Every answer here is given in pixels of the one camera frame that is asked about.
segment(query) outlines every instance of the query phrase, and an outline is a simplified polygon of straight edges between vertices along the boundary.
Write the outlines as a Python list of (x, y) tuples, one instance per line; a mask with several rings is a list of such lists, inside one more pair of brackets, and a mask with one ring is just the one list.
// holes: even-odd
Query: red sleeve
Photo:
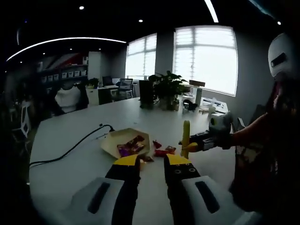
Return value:
[(268, 114), (264, 114), (248, 127), (235, 132), (232, 135), (232, 146), (245, 146), (251, 142), (263, 142), (270, 129), (270, 119)]

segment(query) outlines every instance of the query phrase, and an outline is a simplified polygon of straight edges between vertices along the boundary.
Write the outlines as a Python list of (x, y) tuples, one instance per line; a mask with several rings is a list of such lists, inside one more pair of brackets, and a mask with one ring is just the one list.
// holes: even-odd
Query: person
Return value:
[(250, 163), (237, 155), (235, 178), (230, 191), (245, 210), (255, 210), (273, 222), (297, 215), (300, 191), (300, 51), (286, 34), (276, 37), (269, 47), (269, 67), (275, 84), (266, 105), (266, 113), (248, 127), (218, 144), (262, 149)]

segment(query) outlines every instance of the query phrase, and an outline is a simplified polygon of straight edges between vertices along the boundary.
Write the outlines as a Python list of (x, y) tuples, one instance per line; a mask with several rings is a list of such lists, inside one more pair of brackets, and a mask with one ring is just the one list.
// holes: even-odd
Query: window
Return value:
[(174, 72), (205, 88), (235, 96), (238, 55), (230, 27), (195, 26), (176, 29)]
[(129, 43), (127, 47), (125, 77), (144, 80), (154, 74), (156, 34)]

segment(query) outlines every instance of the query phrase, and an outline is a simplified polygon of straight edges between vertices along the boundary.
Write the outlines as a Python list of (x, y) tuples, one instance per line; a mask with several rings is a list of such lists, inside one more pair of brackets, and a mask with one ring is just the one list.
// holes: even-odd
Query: desk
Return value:
[(118, 88), (119, 87), (117, 85), (109, 85), (106, 87), (98, 88), (99, 105), (112, 102), (113, 100), (111, 90)]
[[(160, 109), (140, 109), (138, 98), (90, 107), (42, 121), (33, 143), (30, 161), (48, 160), (61, 156), (81, 138), (98, 128), (100, 123), (110, 124), (116, 130), (135, 128), (157, 139), (163, 147), (176, 147), (182, 139), (183, 121), (191, 121), (191, 134), (208, 128), (208, 115), (198, 112), (182, 114)], [(96, 177), (104, 177), (115, 161), (100, 149), (99, 139), (107, 130), (89, 136), (64, 159), (30, 168), (30, 193), (41, 216), (49, 219), (66, 208), (72, 195)], [(190, 153), (190, 160), (201, 175), (208, 175), (221, 186), (229, 188), (234, 177), (234, 148), (214, 148)], [(154, 158), (140, 172), (133, 217), (134, 225), (171, 225), (172, 210), (167, 196), (163, 158)]]
[(117, 89), (119, 88), (117, 85), (108, 85), (105, 87), (97, 88), (98, 90), (106, 90), (106, 89)]

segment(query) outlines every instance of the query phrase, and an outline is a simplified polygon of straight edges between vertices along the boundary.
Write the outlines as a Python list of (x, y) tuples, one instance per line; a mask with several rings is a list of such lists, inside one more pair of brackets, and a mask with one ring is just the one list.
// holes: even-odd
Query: black chair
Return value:
[(119, 88), (116, 90), (111, 90), (112, 99), (114, 101), (120, 101), (124, 99), (133, 98), (132, 93), (133, 79), (120, 79)]

